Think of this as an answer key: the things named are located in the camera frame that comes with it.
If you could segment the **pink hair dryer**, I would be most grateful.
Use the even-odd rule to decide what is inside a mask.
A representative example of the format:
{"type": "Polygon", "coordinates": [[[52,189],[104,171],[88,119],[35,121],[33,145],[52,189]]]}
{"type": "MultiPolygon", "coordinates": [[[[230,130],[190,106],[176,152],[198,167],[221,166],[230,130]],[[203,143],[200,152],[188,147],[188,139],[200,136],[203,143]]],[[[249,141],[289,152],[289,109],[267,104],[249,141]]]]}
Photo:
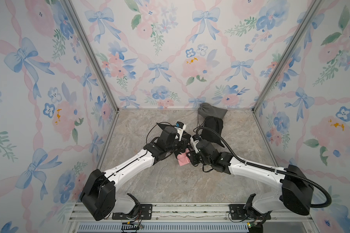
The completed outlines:
{"type": "Polygon", "coordinates": [[[189,153],[189,150],[186,149],[185,152],[182,152],[177,155],[178,164],[180,166],[184,166],[190,163],[189,157],[187,156],[188,153],[189,153]]]}

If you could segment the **black pouch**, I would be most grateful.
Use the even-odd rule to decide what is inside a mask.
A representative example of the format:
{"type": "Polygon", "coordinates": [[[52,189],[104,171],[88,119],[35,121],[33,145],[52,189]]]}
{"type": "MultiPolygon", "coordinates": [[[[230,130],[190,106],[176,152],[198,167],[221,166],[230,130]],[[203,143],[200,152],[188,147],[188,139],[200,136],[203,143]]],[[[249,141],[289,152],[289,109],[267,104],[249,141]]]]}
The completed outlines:
{"type": "Polygon", "coordinates": [[[200,126],[196,127],[193,131],[196,132],[200,127],[208,128],[208,130],[207,129],[200,130],[201,138],[211,143],[216,143],[224,148],[225,146],[222,143],[220,138],[223,130],[223,126],[224,126],[224,122],[221,118],[207,116],[205,117],[203,123],[200,126]]]}
{"type": "Polygon", "coordinates": [[[173,151],[179,150],[184,151],[190,143],[191,135],[184,132],[181,141],[178,140],[177,130],[175,126],[166,123],[157,123],[162,129],[160,137],[157,139],[156,145],[162,150],[173,151]]]}

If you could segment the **grey drawstring pouch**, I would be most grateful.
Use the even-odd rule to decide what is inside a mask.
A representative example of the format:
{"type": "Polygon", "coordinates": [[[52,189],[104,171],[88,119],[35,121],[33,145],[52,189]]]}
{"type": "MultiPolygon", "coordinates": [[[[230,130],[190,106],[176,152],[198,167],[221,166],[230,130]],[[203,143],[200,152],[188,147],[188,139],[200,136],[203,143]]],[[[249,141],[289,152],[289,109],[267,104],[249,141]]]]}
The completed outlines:
{"type": "Polygon", "coordinates": [[[223,119],[227,113],[227,109],[214,107],[209,103],[201,103],[197,111],[203,118],[216,117],[223,119]]]}

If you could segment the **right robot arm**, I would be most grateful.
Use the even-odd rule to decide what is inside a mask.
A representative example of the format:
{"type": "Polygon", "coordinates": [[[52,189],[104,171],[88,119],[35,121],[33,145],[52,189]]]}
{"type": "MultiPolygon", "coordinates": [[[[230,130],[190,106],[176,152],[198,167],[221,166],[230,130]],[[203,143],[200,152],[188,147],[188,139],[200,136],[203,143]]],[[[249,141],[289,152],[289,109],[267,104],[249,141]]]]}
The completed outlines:
{"type": "Polygon", "coordinates": [[[271,186],[274,190],[261,195],[251,194],[243,207],[250,218],[265,216],[270,211],[287,209],[295,214],[310,213],[314,187],[305,181],[305,175],[295,166],[268,167],[241,162],[230,152],[218,152],[211,142],[191,140],[190,160],[211,166],[212,170],[235,176],[244,176],[271,186]]]}

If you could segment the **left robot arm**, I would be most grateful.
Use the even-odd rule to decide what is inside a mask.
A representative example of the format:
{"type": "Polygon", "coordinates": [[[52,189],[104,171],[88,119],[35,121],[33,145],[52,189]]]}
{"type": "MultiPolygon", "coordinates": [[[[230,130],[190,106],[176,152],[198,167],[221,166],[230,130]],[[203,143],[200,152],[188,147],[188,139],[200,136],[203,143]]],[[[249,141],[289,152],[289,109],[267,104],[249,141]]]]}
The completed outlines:
{"type": "Polygon", "coordinates": [[[186,133],[186,125],[158,123],[161,135],[147,143],[136,155],[124,163],[105,170],[93,171],[83,188],[80,200],[93,216],[100,221],[109,215],[117,214],[127,219],[137,218],[140,214],[140,202],[132,195],[117,195],[123,184],[141,171],[165,160],[171,154],[184,153],[191,135],[186,133]]]}

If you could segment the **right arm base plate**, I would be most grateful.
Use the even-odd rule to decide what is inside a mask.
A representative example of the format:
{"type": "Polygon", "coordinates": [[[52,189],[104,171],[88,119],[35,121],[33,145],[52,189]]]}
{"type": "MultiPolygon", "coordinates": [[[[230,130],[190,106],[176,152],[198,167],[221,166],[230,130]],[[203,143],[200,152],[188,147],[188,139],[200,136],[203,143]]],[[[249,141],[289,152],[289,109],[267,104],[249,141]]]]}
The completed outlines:
{"type": "Polygon", "coordinates": [[[252,207],[245,208],[245,204],[229,204],[228,208],[228,217],[230,220],[271,220],[270,214],[261,214],[252,207]]]}

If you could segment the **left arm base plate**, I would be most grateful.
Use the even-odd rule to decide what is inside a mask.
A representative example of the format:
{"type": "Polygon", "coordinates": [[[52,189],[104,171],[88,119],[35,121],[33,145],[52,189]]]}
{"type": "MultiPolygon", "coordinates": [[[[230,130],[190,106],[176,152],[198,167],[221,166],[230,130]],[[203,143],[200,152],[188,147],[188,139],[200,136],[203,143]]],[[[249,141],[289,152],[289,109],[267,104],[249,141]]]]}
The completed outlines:
{"type": "Polygon", "coordinates": [[[128,214],[113,213],[113,220],[150,220],[152,218],[153,205],[152,204],[139,204],[136,205],[133,210],[128,214]]]}

